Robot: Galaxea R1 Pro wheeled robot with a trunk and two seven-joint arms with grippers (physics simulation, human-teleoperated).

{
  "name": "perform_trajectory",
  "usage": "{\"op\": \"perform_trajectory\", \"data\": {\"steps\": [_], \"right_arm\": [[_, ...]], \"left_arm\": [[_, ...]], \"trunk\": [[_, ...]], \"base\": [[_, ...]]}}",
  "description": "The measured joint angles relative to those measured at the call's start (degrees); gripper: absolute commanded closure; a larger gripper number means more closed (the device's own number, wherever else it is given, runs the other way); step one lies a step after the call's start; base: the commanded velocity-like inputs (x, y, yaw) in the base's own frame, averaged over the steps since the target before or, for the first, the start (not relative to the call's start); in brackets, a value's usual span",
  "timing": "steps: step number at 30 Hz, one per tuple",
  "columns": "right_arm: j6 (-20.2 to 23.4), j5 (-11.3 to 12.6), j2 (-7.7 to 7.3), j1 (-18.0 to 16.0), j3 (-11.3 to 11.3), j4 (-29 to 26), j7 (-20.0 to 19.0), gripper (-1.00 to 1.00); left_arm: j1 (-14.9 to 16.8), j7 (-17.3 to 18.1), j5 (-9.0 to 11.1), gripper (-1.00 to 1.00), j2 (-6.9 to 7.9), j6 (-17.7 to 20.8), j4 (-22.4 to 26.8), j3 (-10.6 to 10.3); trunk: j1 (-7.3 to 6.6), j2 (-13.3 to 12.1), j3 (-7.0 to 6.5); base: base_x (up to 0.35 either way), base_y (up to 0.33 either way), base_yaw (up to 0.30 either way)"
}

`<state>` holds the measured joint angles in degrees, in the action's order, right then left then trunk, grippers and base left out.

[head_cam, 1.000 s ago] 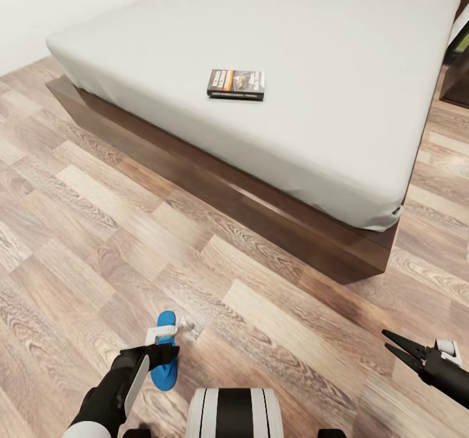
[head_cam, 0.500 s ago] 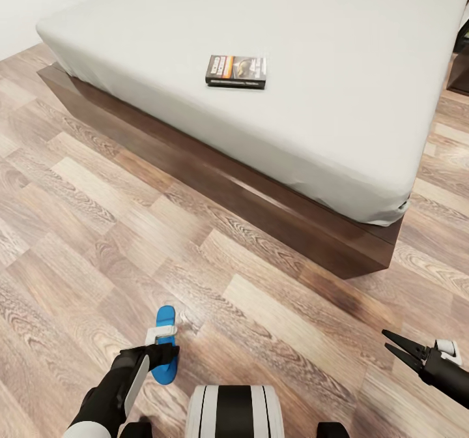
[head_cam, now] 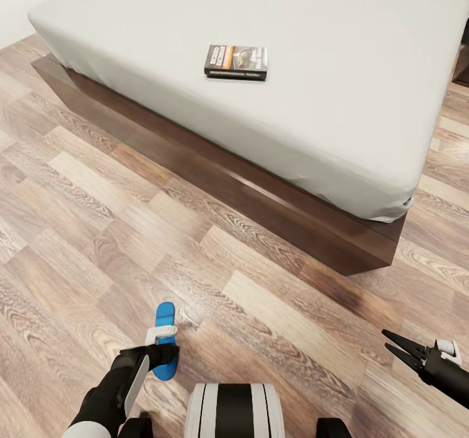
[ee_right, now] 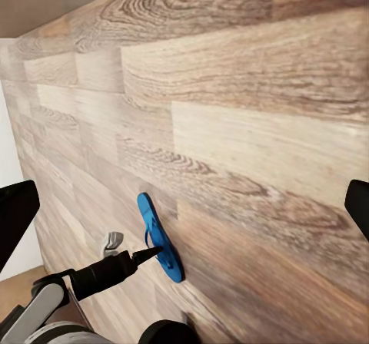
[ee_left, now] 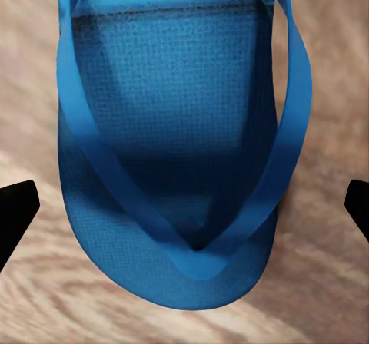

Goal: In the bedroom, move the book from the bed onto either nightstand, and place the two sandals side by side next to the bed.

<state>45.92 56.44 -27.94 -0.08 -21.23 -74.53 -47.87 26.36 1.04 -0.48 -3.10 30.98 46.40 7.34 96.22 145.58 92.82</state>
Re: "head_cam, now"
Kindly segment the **hardback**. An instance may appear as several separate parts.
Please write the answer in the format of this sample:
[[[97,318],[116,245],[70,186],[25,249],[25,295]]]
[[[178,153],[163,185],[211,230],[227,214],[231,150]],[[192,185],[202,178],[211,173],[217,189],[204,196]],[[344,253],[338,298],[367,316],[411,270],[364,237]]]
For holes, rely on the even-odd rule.
[[[266,78],[268,48],[210,45],[205,75]]]

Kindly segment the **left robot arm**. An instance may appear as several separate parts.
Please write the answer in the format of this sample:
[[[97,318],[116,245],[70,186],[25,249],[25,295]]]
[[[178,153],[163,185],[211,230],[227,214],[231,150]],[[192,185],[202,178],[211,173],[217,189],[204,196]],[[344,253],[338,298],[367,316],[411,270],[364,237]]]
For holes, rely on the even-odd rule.
[[[120,350],[101,383],[88,391],[62,438],[117,438],[147,373],[170,364],[179,354],[180,346],[172,342],[158,345],[157,339],[177,334],[174,325],[149,328],[145,346]]]

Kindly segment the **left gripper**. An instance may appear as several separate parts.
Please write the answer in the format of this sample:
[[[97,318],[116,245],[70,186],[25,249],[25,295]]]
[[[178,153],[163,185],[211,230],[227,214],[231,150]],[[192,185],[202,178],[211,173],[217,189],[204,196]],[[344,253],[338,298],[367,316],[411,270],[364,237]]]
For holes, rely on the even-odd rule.
[[[171,343],[163,343],[160,345],[149,345],[146,348],[152,349],[154,353],[154,364],[152,370],[157,366],[170,364],[173,360],[173,357],[177,357],[180,351],[180,346],[173,346]]]

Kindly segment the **robot trunk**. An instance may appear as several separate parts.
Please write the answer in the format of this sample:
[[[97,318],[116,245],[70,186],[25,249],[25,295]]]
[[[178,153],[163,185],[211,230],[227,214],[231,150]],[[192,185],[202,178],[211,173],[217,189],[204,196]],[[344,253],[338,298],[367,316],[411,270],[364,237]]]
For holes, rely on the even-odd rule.
[[[188,404],[184,438],[285,438],[272,383],[199,383]]]

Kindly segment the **sandal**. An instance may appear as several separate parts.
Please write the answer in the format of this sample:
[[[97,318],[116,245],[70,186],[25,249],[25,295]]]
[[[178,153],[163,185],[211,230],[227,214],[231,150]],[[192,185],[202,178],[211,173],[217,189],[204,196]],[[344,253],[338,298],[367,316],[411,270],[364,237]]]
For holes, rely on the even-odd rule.
[[[174,325],[175,318],[175,306],[172,302],[161,303],[156,311],[156,324],[155,327],[161,327],[165,325]],[[173,346],[176,346],[175,336],[158,338],[158,345],[163,343],[171,343]],[[173,357],[173,360],[170,364],[165,364],[155,367],[153,369],[154,375],[161,381],[171,380],[177,370],[177,357]]]

